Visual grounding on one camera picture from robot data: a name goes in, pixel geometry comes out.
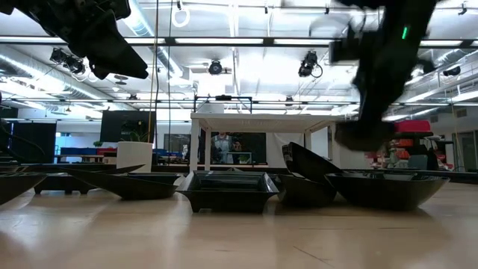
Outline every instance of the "spotlight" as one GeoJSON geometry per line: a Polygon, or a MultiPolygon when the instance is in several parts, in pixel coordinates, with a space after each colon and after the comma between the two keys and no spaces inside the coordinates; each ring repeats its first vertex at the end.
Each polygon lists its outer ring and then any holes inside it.
{"type": "Polygon", "coordinates": [[[75,59],[72,56],[67,56],[63,64],[70,72],[76,75],[82,75],[86,71],[83,60],[75,59]]]}
{"type": "Polygon", "coordinates": [[[219,75],[223,71],[223,66],[219,60],[213,60],[208,71],[211,75],[219,75]]]}
{"type": "Polygon", "coordinates": [[[68,55],[64,53],[61,49],[53,49],[52,55],[50,56],[50,61],[55,64],[62,64],[66,61],[68,55]]]}
{"type": "Polygon", "coordinates": [[[292,98],[292,95],[287,95],[285,97],[285,101],[286,102],[293,102],[294,101],[294,98],[292,98]]]}
{"type": "Polygon", "coordinates": [[[460,67],[454,67],[449,70],[443,71],[444,76],[449,76],[449,75],[459,75],[462,69],[460,67]]]}
{"type": "Polygon", "coordinates": [[[138,100],[137,96],[136,96],[136,93],[131,93],[128,97],[128,100],[138,100]]]}
{"type": "Polygon", "coordinates": [[[307,52],[304,60],[300,63],[299,77],[305,78],[312,75],[315,78],[319,78],[322,74],[323,70],[318,63],[317,54],[315,52],[307,52]],[[315,67],[320,69],[320,75],[312,75],[312,71],[314,71],[315,67]]]}

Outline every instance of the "wooden table surface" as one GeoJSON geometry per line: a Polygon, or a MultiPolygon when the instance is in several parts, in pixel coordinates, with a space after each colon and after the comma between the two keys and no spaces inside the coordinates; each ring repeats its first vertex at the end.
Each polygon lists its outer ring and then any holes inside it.
{"type": "Polygon", "coordinates": [[[192,214],[181,194],[123,202],[33,192],[0,206],[0,268],[476,268],[478,185],[449,183],[420,210],[345,202],[260,214],[192,214]]]}

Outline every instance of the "person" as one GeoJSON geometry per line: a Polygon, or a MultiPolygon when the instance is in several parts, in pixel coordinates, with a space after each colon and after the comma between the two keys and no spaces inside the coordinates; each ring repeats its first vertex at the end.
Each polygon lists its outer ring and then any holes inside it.
{"type": "Polygon", "coordinates": [[[213,159],[213,163],[227,164],[227,153],[232,150],[232,137],[225,132],[220,132],[218,135],[211,138],[211,147],[213,147],[211,152],[218,151],[220,154],[220,159],[213,159]]]}

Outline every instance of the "desk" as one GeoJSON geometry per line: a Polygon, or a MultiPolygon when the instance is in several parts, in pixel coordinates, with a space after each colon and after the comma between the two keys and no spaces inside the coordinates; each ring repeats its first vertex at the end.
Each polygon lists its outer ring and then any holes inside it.
{"type": "Polygon", "coordinates": [[[311,149],[311,134],[331,125],[339,116],[192,113],[190,171],[197,170],[199,128],[205,130],[205,170],[211,169],[211,132],[303,133],[311,149]]]}
{"type": "Polygon", "coordinates": [[[66,161],[66,157],[80,157],[81,162],[95,162],[95,163],[101,163],[103,162],[103,155],[55,155],[57,159],[57,164],[60,163],[60,161],[66,161]]]}

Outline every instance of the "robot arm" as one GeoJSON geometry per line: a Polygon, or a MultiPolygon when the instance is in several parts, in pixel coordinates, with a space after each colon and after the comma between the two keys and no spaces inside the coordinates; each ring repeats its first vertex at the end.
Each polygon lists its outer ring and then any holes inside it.
{"type": "Polygon", "coordinates": [[[38,22],[51,36],[87,57],[96,77],[109,73],[146,78],[147,65],[118,32],[116,20],[130,15],[128,0],[1,0],[0,12],[13,9],[38,22]]]}
{"type": "Polygon", "coordinates": [[[351,150],[376,151],[391,138],[393,123],[382,115],[403,93],[437,0],[339,0],[360,8],[385,7],[377,31],[355,33],[330,44],[330,61],[358,60],[353,84],[360,92],[356,122],[338,123],[335,139],[351,150]]]}

